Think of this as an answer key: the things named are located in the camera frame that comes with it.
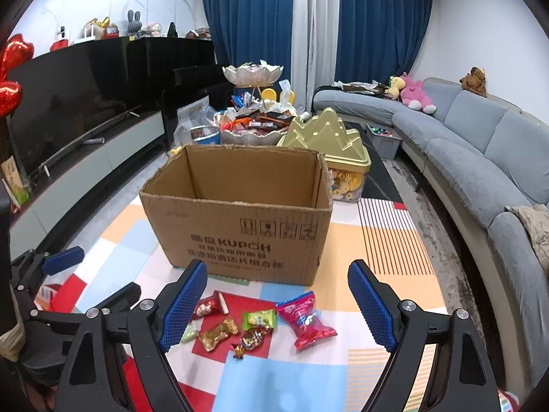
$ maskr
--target brown plush toy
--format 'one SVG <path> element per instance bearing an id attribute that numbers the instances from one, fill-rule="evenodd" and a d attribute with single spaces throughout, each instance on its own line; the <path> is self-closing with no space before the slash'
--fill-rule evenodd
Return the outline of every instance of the brown plush toy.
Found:
<path id="1" fill-rule="evenodd" d="M 461 87 L 464 90 L 477 94 L 482 97 L 486 97 L 486 75 L 484 70 L 474 66 L 471 68 L 471 73 L 459 80 Z"/>

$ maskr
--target blue curtain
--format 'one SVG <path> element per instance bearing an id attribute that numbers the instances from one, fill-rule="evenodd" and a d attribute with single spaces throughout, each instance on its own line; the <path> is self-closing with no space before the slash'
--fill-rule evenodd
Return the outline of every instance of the blue curtain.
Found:
<path id="1" fill-rule="evenodd" d="M 203 0 L 218 63 L 265 60 L 290 79 L 293 0 Z"/>
<path id="2" fill-rule="evenodd" d="M 336 79 L 386 82 L 410 71 L 433 0 L 340 0 Z"/>

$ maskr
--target heart-shaped balloon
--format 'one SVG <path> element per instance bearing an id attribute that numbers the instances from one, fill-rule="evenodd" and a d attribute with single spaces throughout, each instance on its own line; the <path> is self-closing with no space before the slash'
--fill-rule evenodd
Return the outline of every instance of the heart-shaped balloon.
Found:
<path id="1" fill-rule="evenodd" d="M 5 81 L 9 70 L 31 60 L 32 56 L 34 56 L 34 45 L 25 42 L 21 34 L 13 35 L 0 56 L 0 82 Z"/>
<path id="2" fill-rule="evenodd" d="M 0 82 L 0 118 L 9 115 L 23 100 L 23 88 L 17 82 Z"/>

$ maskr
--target wall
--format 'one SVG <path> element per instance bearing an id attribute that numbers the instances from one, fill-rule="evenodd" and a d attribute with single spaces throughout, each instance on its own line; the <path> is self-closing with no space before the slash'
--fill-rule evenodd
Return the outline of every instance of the wall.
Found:
<path id="1" fill-rule="evenodd" d="M 457 82 L 479 66 L 489 93 L 549 124 L 549 39 L 522 0 L 435 0 L 434 12 L 416 78 Z"/>
<path id="2" fill-rule="evenodd" d="M 126 35 L 129 9 L 141 12 L 143 26 L 159 22 L 163 33 L 172 21 L 180 36 L 207 25 L 202 0 L 34 0 L 14 33 L 22 33 L 26 41 L 34 43 L 35 55 L 40 55 L 59 38 L 60 26 L 65 26 L 74 40 L 83 37 L 84 24 L 94 18 L 110 17 L 120 34 Z"/>

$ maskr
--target white curtain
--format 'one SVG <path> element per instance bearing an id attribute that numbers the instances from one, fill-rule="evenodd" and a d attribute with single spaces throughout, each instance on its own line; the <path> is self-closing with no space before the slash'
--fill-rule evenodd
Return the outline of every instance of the white curtain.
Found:
<path id="1" fill-rule="evenodd" d="M 315 89 L 336 74 L 339 0 L 294 0 L 292 88 L 296 108 L 309 111 Z"/>

